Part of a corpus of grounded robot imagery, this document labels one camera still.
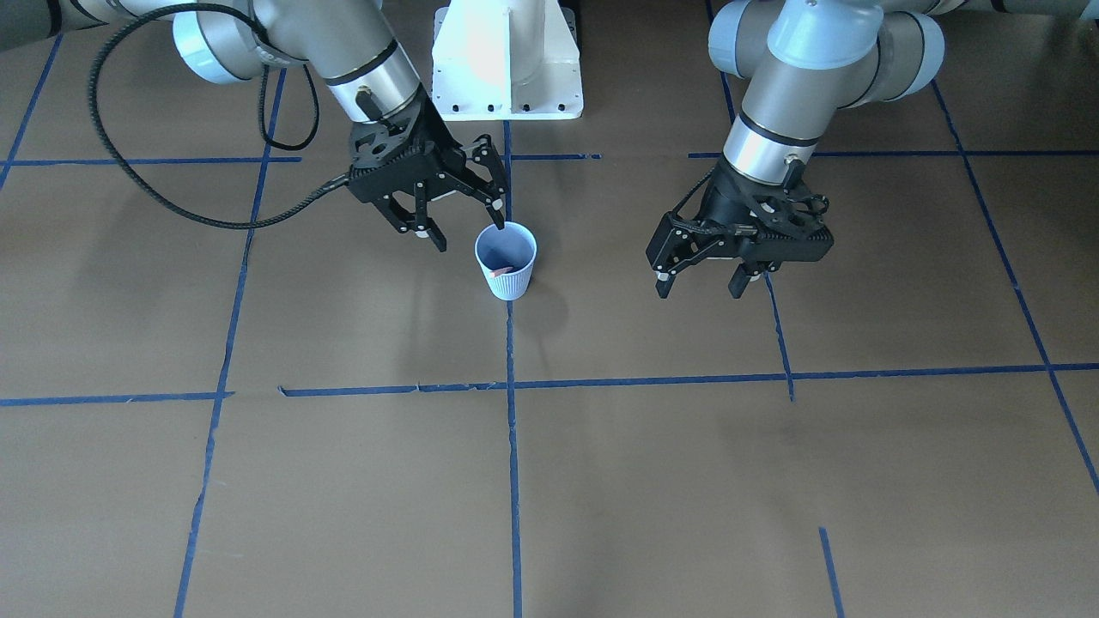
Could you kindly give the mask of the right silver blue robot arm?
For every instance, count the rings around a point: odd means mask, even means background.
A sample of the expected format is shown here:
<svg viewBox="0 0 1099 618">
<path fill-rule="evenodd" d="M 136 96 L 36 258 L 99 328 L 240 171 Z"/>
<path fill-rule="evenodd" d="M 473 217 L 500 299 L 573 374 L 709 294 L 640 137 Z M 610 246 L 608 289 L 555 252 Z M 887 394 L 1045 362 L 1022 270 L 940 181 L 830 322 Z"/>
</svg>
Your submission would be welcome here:
<svg viewBox="0 0 1099 618">
<path fill-rule="evenodd" d="M 300 66 L 325 82 L 352 121 L 349 168 L 278 216 L 222 221 L 184 209 L 135 172 L 107 135 L 99 86 L 106 60 L 140 27 L 167 22 L 177 53 L 208 82 L 267 81 L 275 67 Z M 3 49 L 116 23 L 95 55 L 86 86 L 95 133 L 107 156 L 173 214 L 204 227 L 275 227 L 344 188 L 373 205 L 398 233 L 447 249 L 429 205 L 451 194 L 471 198 L 495 228 L 506 228 L 509 177 L 492 137 L 456 141 L 378 1 L 4 1 Z"/>
</svg>

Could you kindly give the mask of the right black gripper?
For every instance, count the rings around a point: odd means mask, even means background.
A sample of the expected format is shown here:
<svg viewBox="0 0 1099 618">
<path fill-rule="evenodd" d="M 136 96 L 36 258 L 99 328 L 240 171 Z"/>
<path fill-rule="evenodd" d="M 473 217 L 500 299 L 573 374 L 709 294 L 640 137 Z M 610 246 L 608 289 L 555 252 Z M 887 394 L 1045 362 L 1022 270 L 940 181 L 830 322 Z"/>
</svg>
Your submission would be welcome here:
<svg viewBox="0 0 1099 618">
<path fill-rule="evenodd" d="M 378 211 L 398 233 L 429 239 L 437 251 L 447 250 L 447 239 L 428 214 L 428 201 L 451 192 L 478 200 L 493 227 L 506 230 L 510 184 L 492 136 L 482 134 L 462 148 L 423 89 L 389 112 L 370 89 L 358 90 L 355 102 L 367 122 L 349 133 L 349 192 L 362 203 L 378 200 Z M 401 207 L 395 191 L 412 195 L 415 208 Z"/>
</svg>

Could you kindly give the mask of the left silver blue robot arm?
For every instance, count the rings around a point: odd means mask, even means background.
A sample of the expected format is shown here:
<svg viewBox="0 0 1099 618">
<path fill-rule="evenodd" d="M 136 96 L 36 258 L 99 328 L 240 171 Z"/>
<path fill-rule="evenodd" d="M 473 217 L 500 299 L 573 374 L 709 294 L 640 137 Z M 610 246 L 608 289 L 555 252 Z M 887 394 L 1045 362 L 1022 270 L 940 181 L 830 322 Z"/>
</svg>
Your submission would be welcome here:
<svg viewBox="0 0 1099 618">
<path fill-rule="evenodd" d="M 918 93 L 944 62 L 939 16 L 958 10 L 1096 18 L 1095 1 L 732 1 L 714 16 L 709 56 L 747 81 L 717 163 L 695 185 L 697 214 L 677 203 L 645 257 L 659 297 L 682 271 L 735 261 L 739 298 L 786 263 L 824 258 L 835 236 L 828 197 L 804 169 L 836 111 Z"/>
</svg>

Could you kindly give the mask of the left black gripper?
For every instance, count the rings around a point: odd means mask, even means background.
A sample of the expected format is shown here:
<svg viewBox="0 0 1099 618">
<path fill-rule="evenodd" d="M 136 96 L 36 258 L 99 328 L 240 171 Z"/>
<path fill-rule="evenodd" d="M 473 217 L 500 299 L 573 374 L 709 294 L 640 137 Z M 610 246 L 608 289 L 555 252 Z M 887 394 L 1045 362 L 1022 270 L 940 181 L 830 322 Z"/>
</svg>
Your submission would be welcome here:
<svg viewBox="0 0 1099 618">
<path fill-rule="evenodd" d="M 801 164 L 780 186 L 762 184 L 719 161 L 682 196 L 682 208 L 703 195 L 695 216 L 663 214 L 645 249 L 659 298 L 670 296 L 680 273 L 703 260 L 741 258 L 728 289 L 741 299 L 752 282 L 769 278 L 785 262 L 815 262 L 835 246 L 822 219 L 828 197 L 809 191 Z"/>
</svg>

